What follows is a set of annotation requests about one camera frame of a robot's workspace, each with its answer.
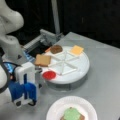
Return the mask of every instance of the dark background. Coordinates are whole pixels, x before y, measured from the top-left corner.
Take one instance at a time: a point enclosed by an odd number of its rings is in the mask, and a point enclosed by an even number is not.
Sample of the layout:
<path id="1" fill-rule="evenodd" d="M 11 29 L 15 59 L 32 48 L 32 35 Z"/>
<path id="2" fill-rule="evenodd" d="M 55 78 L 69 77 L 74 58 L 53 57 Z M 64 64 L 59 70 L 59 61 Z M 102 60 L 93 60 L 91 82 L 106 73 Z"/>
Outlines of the dark background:
<path id="1" fill-rule="evenodd" d="M 12 33 L 25 44 L 40 29 L 54 30 L 51 0 L 6 0 L 19 11 L 25 25 Z M 58 0 L 61 32 L 75 32 L 116 47 L 120 46 L 120 0 Z"/>

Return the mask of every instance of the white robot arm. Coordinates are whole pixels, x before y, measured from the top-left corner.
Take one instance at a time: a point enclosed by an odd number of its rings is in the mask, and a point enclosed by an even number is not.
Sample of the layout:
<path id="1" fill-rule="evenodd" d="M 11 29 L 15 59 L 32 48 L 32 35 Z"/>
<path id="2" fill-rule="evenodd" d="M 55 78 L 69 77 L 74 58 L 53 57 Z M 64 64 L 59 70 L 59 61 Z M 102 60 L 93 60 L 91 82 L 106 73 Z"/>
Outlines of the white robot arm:
<path id="1" fill-rule="evenodd" d="M 5 0 L 0 0 L 0 46 L 5 53 L 5 59 L 16 64 L 27 62 L 16 37 L 6 34 L 18 30 L 24 25 L 20 13 L 11 10 Z"/>
<path id="2" fill-rule="evenodd" d="M 4 50 L 4 61 L 19 65 L 15 69 L 16 81 L 10 80 L 0 57 L 0 105 L 13 102 L 16 106 L 37 101 L 35 66 L 27 61 L 16 37 L 6 35 L 18 30 L 24 24 L 23 17 L 11 10 L 5 0 L 0 0 L 0 46 Z"/>
<path id="3" fill-rule="evenodd" d="M 5 0 L 0 0 L 0 34 L 14 32 L 23 25 L 24 20 L 21 14 L 10 9 Z"/>
<path id="4" fill-rule="evenodd" d="M 11 93 L 8 88 L 9 74 L 0 58 L 0 105 L 11 102 Z"/>

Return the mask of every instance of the white table surface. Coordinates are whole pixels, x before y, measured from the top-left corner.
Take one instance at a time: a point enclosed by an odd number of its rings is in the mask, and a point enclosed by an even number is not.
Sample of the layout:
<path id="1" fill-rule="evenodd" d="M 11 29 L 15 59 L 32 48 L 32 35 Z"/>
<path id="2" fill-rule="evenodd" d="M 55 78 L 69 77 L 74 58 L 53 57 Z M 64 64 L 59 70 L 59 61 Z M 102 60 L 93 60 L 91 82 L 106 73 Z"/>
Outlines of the white table surface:
<path id="1" fill-rule="evenodd" d="M 0 120 L 46 120 L 50 106 L 64 96 L 79 96 L 96 109 L 99 120 L 118 120 L 120 117 L 120 49 L 69 33 L 57 44 L 79 45 L 85 48 L 90 60 L 90 70 L 85 83 L 70 92 L 50 90 L 45 84 L 38 93 L 35 107 L 17 109 L 12 103 L 0 107 Z"/>

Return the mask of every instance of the red object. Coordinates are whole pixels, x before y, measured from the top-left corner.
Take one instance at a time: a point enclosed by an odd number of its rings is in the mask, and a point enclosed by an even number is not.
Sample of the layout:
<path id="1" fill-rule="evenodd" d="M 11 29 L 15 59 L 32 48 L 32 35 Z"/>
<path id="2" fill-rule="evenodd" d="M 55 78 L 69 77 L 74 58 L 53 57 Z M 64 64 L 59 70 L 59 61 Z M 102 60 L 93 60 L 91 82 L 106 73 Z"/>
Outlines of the red object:
<path id="1" fill-rule="evenodd" d="M 46 80 L 51 80 L 54 79 L 56 77 L 56 73 L 53 71 L 46 71 L 42 74 L 42 76 L 46 79 Z"/>

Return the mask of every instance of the green food item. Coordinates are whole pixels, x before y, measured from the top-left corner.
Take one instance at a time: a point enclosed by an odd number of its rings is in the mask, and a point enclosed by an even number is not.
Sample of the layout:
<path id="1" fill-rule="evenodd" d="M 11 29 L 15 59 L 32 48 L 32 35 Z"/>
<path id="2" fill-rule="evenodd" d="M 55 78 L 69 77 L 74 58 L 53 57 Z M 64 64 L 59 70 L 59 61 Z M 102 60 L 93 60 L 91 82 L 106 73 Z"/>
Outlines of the green food item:
<path id="1" fill-rule="evenodd" d="M 68 108 L 64 113 L 65 120 L 79 120 L 80 113 L 76 108 Z"/>

